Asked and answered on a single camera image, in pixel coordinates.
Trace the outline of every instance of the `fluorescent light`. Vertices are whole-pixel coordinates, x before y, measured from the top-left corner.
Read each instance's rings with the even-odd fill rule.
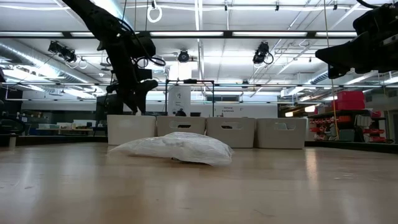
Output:
[[[381,88],[381,85],[344,85],[345,88]]]
[[[38,86],[33,86],[33,85],[27,85],[27,86],[18,85],[18,86],[21,86],[21,87],[24,87],[24,88],[29,88],[29,89],[35,90],[35,91],[44,91],[42,88],[40,88],[40,87],[38,87]]]
[[[0,32],[9,37],[63,37],[61,32]]]
[[[71,32],[72,37],[94,37],[92,32]]]
[[[380,84],[391,84],[391,83],[396,83],[398,82],[398,77],[390,78],[389,80],[386,81],[381,81]]]
[[[328,87],[332,87],[331,85],[303,85],[303,87],[319,87],[319,88],[328,88]]]
[[[332,97],[332,96],[329,96],[329,97],[324,98],[323,100],[325,100],[325,101],[331,101],[331,100],[333,100],[333,97]]]
[[[64,91],[65,91],[65,93],[71,94],[73,96],[78,96],[81,98],[95,98],[93,95],[85,93],[83,91],[79,91],[79,90],[66,89]]]
[[[150,32],[153,37],[164,37],[164,36],[187,36],[187,37],[209,37],[209,36],[222,36],[224,32],[214,32],[214,31],[191,31],[191,32]]]
[[[315,112],[315,105],[314,106],[308,106],[308,107],[304,108],[304,110],[305,110],[305,112],[313,113],[313,112]]]
[[[77,86],[85,86],[85,85],[95,85],[95,83],[62,83],[62,85],[77,85]]]
[[[317,32],[315,37],[356,37],[356,32]]]
[[[367,78],[367,77],[365,77],[365,76],[361,76],[361,77],[358,77],[358,78],[354,78],[353,80],[351,80],[351,81],[349,81],[349,82],[346,82],[346,84],[347,84],[347,85],[354,84],[354,83],[360,82],[360,81],[362,81],[362,80],[364,80],[364,79],[366,79],[366,78]]]
[[[305,37],[308,32],[233,32],[232,35],[235,37]]]
[[[44,79],[65,79],[65,77],[43,77]]]

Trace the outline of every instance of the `overhead duct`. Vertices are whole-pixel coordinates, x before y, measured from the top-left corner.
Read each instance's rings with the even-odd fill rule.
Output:
[[[0,55],[6,58],[15,58],[23,65],[30,65],[32,67],[41,69],[43,75],[59,76],[64,75],[66,80],[70,83],[96,83],[95,80],[88,75],[85,75],[77,70],[74,70],[64,63],[61,63],[53,58],[28,47],[16,40],[1,39],[0,40]]]

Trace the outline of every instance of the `ceiling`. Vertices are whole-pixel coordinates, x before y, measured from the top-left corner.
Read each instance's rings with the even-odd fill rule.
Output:
[[[151,23],[147,21],[147,1],[128,0],[126,9],[126,19],[132,24],[135,30],[196,30],[195,11],[169,9],[166,7],[184,7],[193,9],[195,0],[167,0],[156,1],[162,7],[162,18],[159,22]],[[326,0],[328,6],[333,5],[333,1]],[[383,4],[384,0],[369,0],[371,4]],[[293,23],[290,30],[325,30],[325,19],[323,11],[290,11],[284,8],[295,7],[303,8],[323,7],[323,0],[280,0],[280,10],[253,10],[247,8],[244,10],[224,10],[206,11],[212,7],[224,7],[224,1],[203,0],[203,16],[199,21],[202,30],[226,30],[227,18],[230,30],[287,30]],[[355,0],[338,0],[337,10],[326,10],[327,22],[329,27],[334,25],[333,30],[353,30],[353,21],[365,13],[364,7],[348,13],[348,9],[357,2]],[[124,1],[117,3],[120,9],[123,8]],[[8,6],[18,7],[60,7],[64,6],[62,1],[58,0],[7,0],[0,1],[0,15],[2,22],[0,30],[39,30],[39,31],[86,31],[85,25],[80,18],[71,10],[53,10],[36,11],[11,9]],[[275,7],[275,1],[268,0],[229,0],[229,7]],[[152,11],[153,18],[157,16],[156,11]],[[39,51],[46,55],[51,55],[47,51],[50,39],[17,39],[24,45]],[[110,75],[105,73],[101,77],[100,62],[104,61],[106,53],[96,50],[99,42],[95,39],[60,39],[58,40],[76,50],[76,54],[82,56],[90,64],[86,69],[76,68],[81,73],[98,80],[99,82],[109,82]],[[157,55],[173,60],[174,53],[181,49],[187,49],[191,56],[198,57],[198,43],[196,39],[154,39],[157,49]],[[284,39],[277,45],[278,39],[266,40],[270,48],[275,46],[275,62],[272,66],[257,70],[253,66],[252,57],[261,39],[201,39],[203,42],[204,55],[204,78],[207,80],[216,80],[218,82],[241,82],[242,79],[250,79],[251,82],[258,83],[305,83],[307,80],[300,78],[301,74],[311,77],[317,74],[325,64],[315,58],[315,51],[328,46],[326,40],[307,40],[302,39]],[[329,45],[343,44],[346,40],[330,40]],[[304,50],[307,44],[312,46]],[[155,77],[164,80],[162,73],[155,73]],[[193,71],[193,78],[199,78],[197,70]]]

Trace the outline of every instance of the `ceiling beam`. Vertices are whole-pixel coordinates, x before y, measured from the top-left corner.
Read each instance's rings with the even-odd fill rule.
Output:
[[[326,39],[324,30],[173,30],[137,31],[152,39]],[[353,31],[329,31],[329,39],[351,40]],[[96,39],[91,32],[0,31],[0,39]]]

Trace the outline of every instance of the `spotlight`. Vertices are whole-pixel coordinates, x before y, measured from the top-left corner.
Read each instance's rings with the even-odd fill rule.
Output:
[[[59,57],[63,58],[66,62],[74,63],[77,61],[75,50],[69,49],[66,46],[61,45],[58,41],[51,41],[49,46],[49,52],[58,54]]]
[[[0,67],[0,82],[6,82],[4,79],[4,73],[2,72],[2,68]]]
[[[178,61],[182,63],[189,61],[189,54],[187,50],[181,50],[180,55],[178,55]]]
[[[249,81],[245,79],[245,80],[242,81],[242,84],[243,85],[249,84]]]
[[[271,62],[266,62],[266,58],[268,56],[271,57]],[[271,53],[269,53],[268,42],[261,42],[253,57],[254,64],[261,64],[262,62],[268,65],[274,62],[274,56]]]

